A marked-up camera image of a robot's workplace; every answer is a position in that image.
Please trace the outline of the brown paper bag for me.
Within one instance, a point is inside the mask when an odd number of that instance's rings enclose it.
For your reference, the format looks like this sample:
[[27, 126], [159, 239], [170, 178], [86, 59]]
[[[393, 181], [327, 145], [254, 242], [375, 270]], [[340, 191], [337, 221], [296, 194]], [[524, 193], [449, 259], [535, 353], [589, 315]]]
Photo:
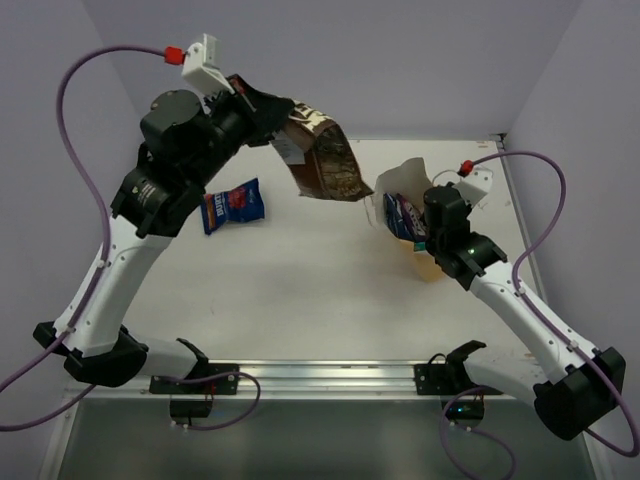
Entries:
[[432, 186], [423, 157], [412, 157], [399, 166], [380, 174], [375, 182], [374, 193], [363, 200], [367, 220], [376, 236], [393, 254], [404, 259], [412, 275], [424, 283], [435, 283], [444, 278], [444, 273], [435, 260], [426, 252], [415, 252], [413, 243], [396, 238], [388, 229], [384, 218], [383, 195], [400, 194], [414, 205], [420, 213], [424, 211], [423, 195]]

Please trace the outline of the dark brown snack packet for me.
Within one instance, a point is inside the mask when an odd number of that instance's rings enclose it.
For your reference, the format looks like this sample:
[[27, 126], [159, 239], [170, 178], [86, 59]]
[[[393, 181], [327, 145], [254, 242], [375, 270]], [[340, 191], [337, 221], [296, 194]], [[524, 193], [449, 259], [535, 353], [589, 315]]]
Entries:
[[271, 145], [303, 197], [357, 202], [373, 194], [340, 125], [303, 102], [294, 102]]

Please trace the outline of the blue chip snack bag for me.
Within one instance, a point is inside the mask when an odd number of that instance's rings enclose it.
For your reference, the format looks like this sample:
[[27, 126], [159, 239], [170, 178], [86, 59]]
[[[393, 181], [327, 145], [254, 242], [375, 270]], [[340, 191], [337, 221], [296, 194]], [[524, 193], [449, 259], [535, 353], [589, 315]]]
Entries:
[[203, 231], [211, 235], [227, 223], [248, 223], [265, 218], [260, 183], [253, 178], [234, 189], [205, 194], [200, 205]]

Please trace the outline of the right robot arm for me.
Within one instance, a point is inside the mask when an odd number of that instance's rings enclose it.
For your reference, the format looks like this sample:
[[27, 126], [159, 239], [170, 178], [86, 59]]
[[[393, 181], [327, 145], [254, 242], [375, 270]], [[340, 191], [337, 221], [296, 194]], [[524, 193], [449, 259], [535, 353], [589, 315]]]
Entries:
[[470, 205], [453, 185], [424, 194], [426, 250], [460, 286], [493, 310], [528, 348], [546, 380], [527, 382], [525, 393], [542, 423], [571, 440], [618, 406], [626, 370], [613, 347], [601, 350], [564, 323], [527, 285], [514, 279], [506, 254], [472, 231]]

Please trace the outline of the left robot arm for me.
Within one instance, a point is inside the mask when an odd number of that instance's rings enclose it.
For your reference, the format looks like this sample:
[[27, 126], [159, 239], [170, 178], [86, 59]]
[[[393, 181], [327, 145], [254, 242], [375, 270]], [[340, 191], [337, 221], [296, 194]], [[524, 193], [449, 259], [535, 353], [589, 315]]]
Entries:
[[138, 375], [171, 379], [185, 392], [208, 379], [207, 357], [184, 339], [143, 338], [123, 320], [147, 273], [200, 207], [207, 184], [244, 146], [273, 139], [294, 109], [238, 76], [218, 94], [158, 96], [141, 119], [136, 166], [106, 217], [107, 232], [69, 310], [36, 326], [34, 339], [64, 357], [75, 380], [119, 387]]

